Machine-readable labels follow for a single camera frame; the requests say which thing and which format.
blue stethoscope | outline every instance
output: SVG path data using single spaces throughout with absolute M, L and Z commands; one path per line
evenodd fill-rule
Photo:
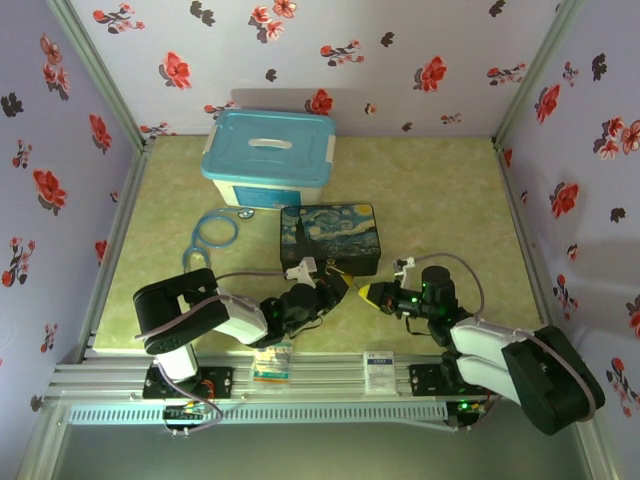
M 210 248 L 225 248 L 236 241 L 236 239 L 238 238 L 238 224 L 232 218 L 227 217 L 226 215 L 221 215 L 222 213 L 229 213 L 229 212 L 235 212 L 238 215 L 238 217 L 243 220 L 251 218 L 255 214 L 255 210 L 253 210 L 252 208 L 246 208 L 246 207 L 216 208 L 215 210 L 211 210 L 210 212 L 205 213 L 202 216 L 202 218 L 198 220 L 198 223 L 196 224 L 196 226 L 193 229 L 193 232 L 191 233 L 191 244 L 189 245 L 189 247 L 187 247 L 187 249 L 182 254 L 182 268 L 184 269 L 185 273 L 188 270 L 189 260 L 191 259 L 191 255 L 193 255 L 194 253 L 199 253 L 200 255 L 202 255 L 202 257 L 204 258 L 204 263 L 206 267 L 211 268 L 211 257 L 209 256 L 209 252 L 207 252 L 207 250 L 201 247 L 200 245 L 204 245 Z M 229 240 L 227 240 L 226 242 L 213 243 L 206 240 L 202 236 L 202 232 L 201 232 L 202 227 L 214 220 L 223 220 L 231 224 L 231 226 L 233 227 L 233 234 L 231 235 Z

floral wallpaper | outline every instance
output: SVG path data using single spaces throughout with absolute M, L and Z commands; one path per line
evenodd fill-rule
M 0 30 L 11 39 L 0 87 L 0 478 L 14 478 L 53 368 L 78 341 L 134 150 L 45 3 L 4 5 Z
M 632 10 L 635 0 L 586 2 L 502 142 L 557 321 L 607 395 L 601 415 L 621 478 L 640 469 L 640 64 L 629 60 L 640 35 Z
M 71 4 L 145 136 L 207 134 L 237 107 L 330 115 L 340 135 L 457 136 L 495 134 L 558 0 Z

blue plastic storage box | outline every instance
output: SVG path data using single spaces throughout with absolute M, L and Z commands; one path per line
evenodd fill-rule
M 335 122 L 304 113 L 225 110 L 207 138 L 202 174 L 227 205 L 280 209 L 320 203 Z

green table surface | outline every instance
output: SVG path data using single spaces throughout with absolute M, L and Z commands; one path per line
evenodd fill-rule
M 142 342 L 133 339 L 139 333 L 133 293 L 182 273 L 182 253 L 196 222 L 207 211 L 225 206 L 213 183 L 200 173 L 204 143 L 205 137 L 189 136 L 156 141 L 102 315 L 96 350 L 142 349 Z M 322 201 L 371 203 L 382 248 L 378 275 L 356 278 L 356 284 L 390 281 L 395 258 L 452 252 L 466 259 L 480 276 L 488 321 L 538 327 L 538 312 L 498 168 L 489 139 L 338 138 Z M 280 269 L 279 212 L 258 210 L 249 220 L 235 219 L 237 241 L 210 252 L 214 272 Z M 206 236 L 218 241 L 230 233 L 231 227 L 221 221 L 204 228 Z M 435 263 L 451 270 L 460 304 L 475 310 L 479 295 L 471 276 L 453 260 Z M 425 265 L 412 270 L 411 286 L 416 289 Z M 283 279 L 258 277 L 222 282 L 233 293 L 257 299 L 279 296 L 291 287 Z M 426 331 L 425 321 L 414 320 L 412 325 Z M 194 344 L 201 353 L 248 350 L 217 332 Z M 321 328 L 296 338 L 294 348 L 309 353 L 442 350 L 431 338 L 409 335 L 403 322 L 367 305 L 355 287 L 325 317 Z

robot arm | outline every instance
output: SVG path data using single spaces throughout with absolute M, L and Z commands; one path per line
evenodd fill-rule
M 238 339 L 253 348 L 293 337 L 305 326 L 335 307 L 351 285 L 351 277 L 316 272 L 313 258 L 304 258 L 298 267 L 285 272 L 297 279 L 279 298 L 260 303 L 234 295 L 218 286 L 208 268 L 178 275 L 138 290 L 133 302 L 145 351 L 155 355 L 167 375 L 176 382 L 188 381 L 198 372 L 191 342 L 210 330 Z M 190 309 L 182 313 L 179 298 Z
M 604 392 L 560 329 L 527 332 L 476 318 L 458 305 L 449 271 L 440 266 L 422 271 L 422 291 L 405 289 L 407 268 L 414 265 L 412 258 L 396 261 L 399 279 L 367 285 L 359 294 L 407 322 L 426 319 L 433 339 L 447 349 L 441 372 L 451 386 L 481 386 L 514 401 L 548 435 L 604 405 Z

